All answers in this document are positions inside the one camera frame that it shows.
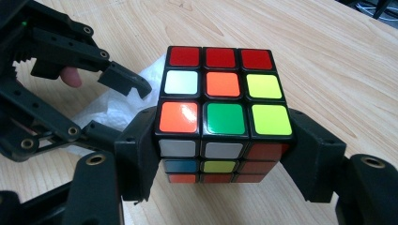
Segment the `rubik's cube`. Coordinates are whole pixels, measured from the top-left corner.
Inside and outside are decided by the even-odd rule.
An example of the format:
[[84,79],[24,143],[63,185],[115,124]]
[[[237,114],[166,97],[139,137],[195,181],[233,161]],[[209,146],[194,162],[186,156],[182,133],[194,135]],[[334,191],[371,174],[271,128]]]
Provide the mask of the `rubik's cube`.
[[294,139],[269,50],[171,46],[155,135],[171,183],[258,183]]

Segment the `robotic claw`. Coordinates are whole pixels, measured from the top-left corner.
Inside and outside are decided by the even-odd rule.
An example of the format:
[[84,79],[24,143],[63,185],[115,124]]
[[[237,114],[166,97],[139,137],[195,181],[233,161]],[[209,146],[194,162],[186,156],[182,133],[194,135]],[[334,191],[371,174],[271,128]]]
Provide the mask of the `robotic claw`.
[[[122,199],[148,200],[161,160],[152,136],[156,108],[122,132],[95,121],[80,129],[19,85],[12,64],[37,58],[31,73],[46,79],[65,66],[101,70],[100,83],[124,95],[135,87],[141,98],[150,85],[110,62],[93,29],[66,14],[29,0],[0,1],[0,12],[0,153],[19,162],[70,144],[95,151],[79,160],[71,182],[31,201],[0,191],[0,224],[123,224]],[[304,113],[290,113],[297,142],[281,163],[305,200],[330,203],[336,192],[340,224],[397,224],[396,169],[377,157],[345,157],[344,142]]]

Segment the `metal screw head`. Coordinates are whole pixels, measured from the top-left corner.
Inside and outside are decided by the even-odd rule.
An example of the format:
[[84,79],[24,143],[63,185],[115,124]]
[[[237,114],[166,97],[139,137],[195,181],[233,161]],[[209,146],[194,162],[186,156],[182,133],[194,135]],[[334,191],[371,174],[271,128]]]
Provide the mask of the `metal screw head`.
[[386,167],[386,164],[384,164],[384,162],[374,157],[362,157],[360,160],[366,165],[373,168],[383,169]]
[[91,34],[91,29],[89,28],[89,27],[87,27],[87,26],[85,26],[84,28],[83,28],[83,30],[87,33],[87,34]]
[[95,166],[101,164],[105,159],[106,157],[103,154],[97,154],[88,158],[85,163],[89,166]]
[[76,127],[70,127],[70,128],[68,129],[68,134],[69,134],[69,135],[76,135],[78,132],[79,132],[79,131],[78,131],[78,129],[77,129]]
[[35,145],[32,139],[23,139],[21,141],[21,148],[23,149],[30,149]]
[[100,56],[106,58],[106,57],[108,57],[108,53],[105,51],[102,51],[102,52],[100,52]]

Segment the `wooden tabletop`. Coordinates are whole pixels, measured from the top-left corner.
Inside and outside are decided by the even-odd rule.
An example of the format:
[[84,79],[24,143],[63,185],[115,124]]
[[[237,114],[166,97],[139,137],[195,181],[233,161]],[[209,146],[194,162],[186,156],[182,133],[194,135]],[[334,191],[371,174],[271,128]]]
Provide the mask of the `wooden tabletop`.
[[[169,45],[270,49],[288,106],[347,143],[346,155],[398,166],[398,31],[333,0],[40,1],[95,30],[97,44],[136,72]],[[72,117],[106,88],[29,76],[19,80]],[[68,182],[79,158],[62,150],[14,163],[0,157],[0,189],[27,201]],[[172,185],[160,168],[149,202],[125,203],[127,224],[336,224],[334,205],[305,202],[278,164],[260,184]]]

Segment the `green sticker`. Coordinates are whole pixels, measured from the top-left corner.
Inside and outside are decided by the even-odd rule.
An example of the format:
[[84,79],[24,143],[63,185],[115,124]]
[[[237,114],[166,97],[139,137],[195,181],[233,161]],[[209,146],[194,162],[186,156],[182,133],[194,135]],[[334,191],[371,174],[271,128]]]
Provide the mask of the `green sticker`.
[[246,128],[242,107],[238,104],[208,104],[207,128],[214,134],[244,134]]

